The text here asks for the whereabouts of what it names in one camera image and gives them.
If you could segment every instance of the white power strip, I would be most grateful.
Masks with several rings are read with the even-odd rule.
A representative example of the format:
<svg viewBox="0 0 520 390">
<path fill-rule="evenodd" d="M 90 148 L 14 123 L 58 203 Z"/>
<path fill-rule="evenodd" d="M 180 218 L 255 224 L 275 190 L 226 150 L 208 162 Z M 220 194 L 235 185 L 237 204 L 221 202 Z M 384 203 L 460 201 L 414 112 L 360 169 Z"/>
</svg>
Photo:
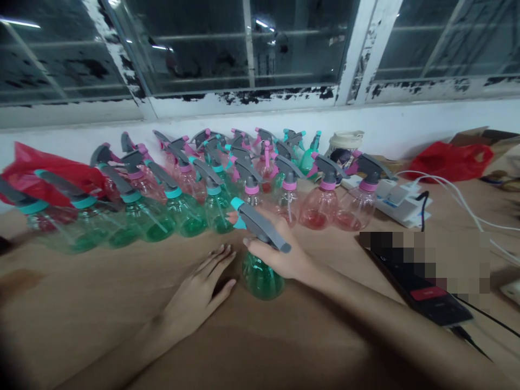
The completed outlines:
<svg viewBox="0 0 520 390">
<path fill-rule="evenodd" d="M 352 175 L 350 179 L 343 179 L 341 185 L 346 189 L 358 187 L 363 180 L 357 175 Z M 423 200 L 415 200 L 421 193 L 419 185 L 413 185 L 413 182 L 399 185 L 392 180 L 379 181 L 378 188 L 375 190 L 378 200 L 375 207 L 396 220 L 407 228 L 421 228 L 421 211 L 423 208 Z M 433 200 L 428 198 L 426 207 L 432 204 Z M 430 218 L 431 214 L 424 212 L 424 220 Z"/>
</svg>

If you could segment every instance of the black smartphone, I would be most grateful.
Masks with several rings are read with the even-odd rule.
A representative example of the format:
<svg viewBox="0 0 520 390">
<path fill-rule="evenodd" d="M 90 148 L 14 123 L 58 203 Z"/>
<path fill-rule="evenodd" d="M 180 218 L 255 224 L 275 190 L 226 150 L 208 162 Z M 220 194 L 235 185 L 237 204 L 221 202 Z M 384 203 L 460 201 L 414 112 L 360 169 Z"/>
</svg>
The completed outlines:
<svg viewBox="0 0 520 390">
<path fill-rule="evenodd" d="M 442 327 L 454 327 L 473 320 L 473 315 L 455 297 L 442 288 L 416 275 L 414 263 L 405 263 L 402 251 L 385 251 L 380 256 L 365 250 L 387 276 L 409 306 Z"/>
</svg>

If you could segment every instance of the human hand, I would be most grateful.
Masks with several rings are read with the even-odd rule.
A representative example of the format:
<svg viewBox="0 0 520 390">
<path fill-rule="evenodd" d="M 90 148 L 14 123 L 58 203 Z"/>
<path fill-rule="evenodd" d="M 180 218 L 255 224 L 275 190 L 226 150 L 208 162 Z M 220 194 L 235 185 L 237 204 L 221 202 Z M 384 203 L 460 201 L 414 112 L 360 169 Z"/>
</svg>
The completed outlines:
<svg viewBox="0 0 520 390">
<path fill-rule="evenodd" d="M 269 220 L 283 239 L 291 245 L 289 253 L 277 251 L 271 245 L 265 244 L 258 238 L 244 238 L 244 245 L 255 256 L 259 257 L 265 264 L 273 268 L 276 273 L 286 279 L 296 279 L 302 282 L 312 272 L 313 261 L 305 254 L 298 241 L 293 235 L 285 218 L 272 214 L 264 209 L 255 209 Z M 227 214 L 229 222 L 237 223 L 238 213 L 236 211 Z"/>
<path fill-rule="evenodd" d="M 236 284 L 229 280 L 213 298 L 213 291 L 222 272 L 235 258 L 230 245 L 222 245 L 188 276 L 156 319 L 166 333 L 165 336 L 176 343 L 194 333 L 208 317 L 226 300 Z"/>
</svg>

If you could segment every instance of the table surface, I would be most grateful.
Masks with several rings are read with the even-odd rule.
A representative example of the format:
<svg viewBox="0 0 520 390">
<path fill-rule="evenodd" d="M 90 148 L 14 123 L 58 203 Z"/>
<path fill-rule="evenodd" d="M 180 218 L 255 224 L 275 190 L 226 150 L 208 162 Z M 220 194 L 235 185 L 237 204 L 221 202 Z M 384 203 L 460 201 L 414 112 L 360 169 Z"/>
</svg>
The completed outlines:
<svg viewBox="0 0 520 390">
<path fill-rule="evenodd" d="M 310 189 L 308 182 L 302 184 L 303 190 Z M 481 218 L 519 226 L 519 208 L 512 202 L 520 200 L 517 194 L 504 193 L 477 180 L 457 185 Z M 439 237 L 445 233 L 444 237 L 453 238 L 458 237 L 457 232 L 477 232 L 467 212 L 442 187 L 425 184 L 424 188 L 430 190 L 434 201 L 428 207 L 433 214 L 426 222 L 428 233 Z M 342 188 L 336 191 L 339 196 L 345 192 Z M 519 232 L 487 225 L 484 229 L 493 232 L 490 236 L 499 245 L 515 256 L 520 254 Z M 408 243 L 417 237 L 413 230 L 379 211 L 366 230 L 406 232 Z M 7 340 L 40 388 L 52 388 L 132 335 L 161 311 L 183 278 L 210 250 L 222 243 L 233 244 L 238 255 L 227 276 L 238 278 L 245 256 L 243 231 L 225 236 L 205 232 L 191 239 L 173 236 L 155 244 L 138 242 L 120 250 L 94 249 L 75 256 L 36 245 L 24 238 L 23 231 L 20 213 L 11 211 L 1 216 L 0 235 L 20 243 L 0 258 L 1 313 Z M 335 227 L 312 231 L 298 225 L 295 235 L 309 255 L 403 302 L 358 244 L 356 233 Z M 434 257 L 449 269 L 459 264 L 471 268 L 488 257 L 489 266 L 479 269 L 481 275 L 490 272 L 491 293 L 472 298 L 520 332 L 520 308 L 498 290 L 519 279 L 520 268 L 505 261 L 496 249 L 478 260 L 473 254 L 485 254 L 486 248 L 464 241 L 435 249 Z M 459 291 L 463 285 L 459 281 Z M 520 384 L 520 340 L 473 313 L 476 320 L 467 325 L 467 331 Z M 288 281 L 280 297 L 263 302 L 239 282 L 208 321 L 151 365 L 132 389 L 172 385 L 180 389 L 400 388 L 402 369 L 396 364 L 395 356 L 389 359 L 387 352 L 358 333 L 348 314 L 315 291 Z"/>
</svg>

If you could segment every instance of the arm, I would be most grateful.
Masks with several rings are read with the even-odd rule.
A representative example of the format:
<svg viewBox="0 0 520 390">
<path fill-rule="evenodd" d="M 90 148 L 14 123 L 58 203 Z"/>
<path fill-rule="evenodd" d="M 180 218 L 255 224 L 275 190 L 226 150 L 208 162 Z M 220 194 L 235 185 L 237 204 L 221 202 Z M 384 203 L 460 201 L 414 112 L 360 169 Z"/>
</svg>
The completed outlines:
<svg viewBox="0 0 520 390">
<path fill-rule="evenodd" d="M 90 366 L 57 387 L 67 389 L 121 389 L 175 344 L 195 332 L 226 300 L 234 279 L 212 299 L 224 269 L 235 258 L 231 246 L 222 245 L 180 285 L 164 311 Z"/>
<path fill-rule="evenodd" d="M 363 327 L 443 388 L 516 388 L 488 359 L 407 306 L 309 258 L 285 219 L 259 210 L 291 244 L 288 254 L 257 239 L 245 239 L 249 251 L 285 278 L 293 278 L 342 306 Z M 235 215 L 230 215 L 231 222 Z"/>
</svg>

